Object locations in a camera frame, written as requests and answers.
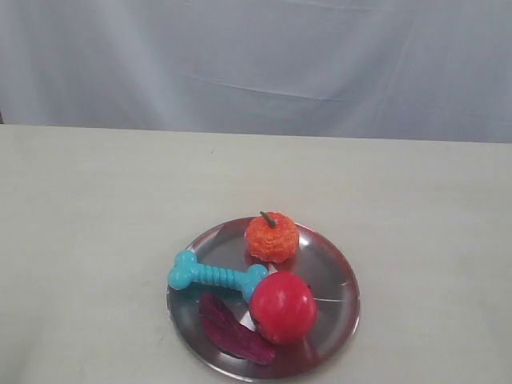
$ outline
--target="metal plate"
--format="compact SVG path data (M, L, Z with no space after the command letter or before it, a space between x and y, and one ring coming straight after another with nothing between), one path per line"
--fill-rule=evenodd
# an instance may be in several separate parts
M244 232L252 218L240 218L208 230L189 246L205 264L246 270L258 262L246 251ZM310 285L318 316L308 337L291 346L276 346L276 359L268 366L235 358L221 352L206 337L198 315L201 293L209 290L219 296L237 319L252 330L248 305L239 292L193 284L186 290L167 287L167 307L174 326L189 349L211 368L248 382L289 378L305 374L331 358L351 339L359 320L359 290L354 272L342 253L326 238L298 225L300 245L297 254L270 272L290 270Z

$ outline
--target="white table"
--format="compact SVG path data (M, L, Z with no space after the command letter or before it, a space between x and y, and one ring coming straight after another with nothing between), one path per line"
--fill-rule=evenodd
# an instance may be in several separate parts
M280 210L358 277L350 348L299 382L512 382L512 146L0 128L0 382L230 382L178 340L174 255Z

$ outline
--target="orange toy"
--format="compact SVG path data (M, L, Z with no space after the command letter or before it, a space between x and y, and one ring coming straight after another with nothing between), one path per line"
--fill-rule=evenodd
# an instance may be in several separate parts
M298 247L295 222L276 212L260 212L246 229L249 253L264 262L284 262Z

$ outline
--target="white cloth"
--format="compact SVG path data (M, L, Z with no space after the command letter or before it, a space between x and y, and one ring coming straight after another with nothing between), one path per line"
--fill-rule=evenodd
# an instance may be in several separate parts
M512 142L507 0L0 0L7 123Z

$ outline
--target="red ball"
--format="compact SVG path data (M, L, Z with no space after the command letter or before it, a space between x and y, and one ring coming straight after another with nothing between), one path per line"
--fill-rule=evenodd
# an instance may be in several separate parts
M271 274L258 284L249 310L260 335L281 345L306 336L317 317L310 288L287 271Z

